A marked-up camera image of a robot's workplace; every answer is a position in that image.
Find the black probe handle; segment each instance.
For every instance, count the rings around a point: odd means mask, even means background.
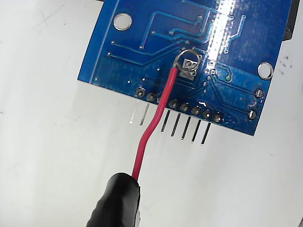
[[[113,175],[97,203],[87,227],[134,227],[140,201],[140,187],[130,175]]]

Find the blue circuit board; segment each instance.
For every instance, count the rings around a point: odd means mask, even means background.
[[[290,5],[291,0],[106,0],[78,79],[157,104],[176,56],[194,50],[199,68],[179,72],[169,100],[178,105],[167,108],[254,135],[271,82],[271,74],[262,78],[258,69],[275,68]],[[121,14],[131,18],[124,29],[115,24]],[[188,61],[194,64],[196,56],[184,56],[180,64]],[[157,98],[148,99],[149,93]]]

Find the red insulated wire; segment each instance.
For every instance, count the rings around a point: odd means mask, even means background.
[[[145,133],[143,134],[143,136],[140,140],[138,151],[137,151],[137,156],[136,156],[136,161],[134,163],[133,174],[132,174],[133,178],[136,179],[137,181],[139,178],[139,173],[140,173],[140,169],[141,169],[141,165],[142,165],[142,161],[143,161],[143,155],[145,152],[145,147],[146,147],[147,141],[161,120],[161,117],[163,115],[167,101],[169,99],[169,95],[171,93],[171,90],[172,90],[175,80],[176,80],[177,71],[178,71],[177,68],[172,68],[170,70],[169,78],[166,82],[166,85],[165,85],[163,94],[161,96],[161,100],[158,105],[155,116],[153,117],[153,120],[151,121],[150,125],[147,127]]]

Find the white table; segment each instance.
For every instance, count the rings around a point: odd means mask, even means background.
[[[0,226],[84,227],[111,175],[131,173],[145,103],[77,81],[102,3],[0,1]],[[255,137],[187,117],[152,135],[141,227],[297,227],[303,217],[303,6]]]

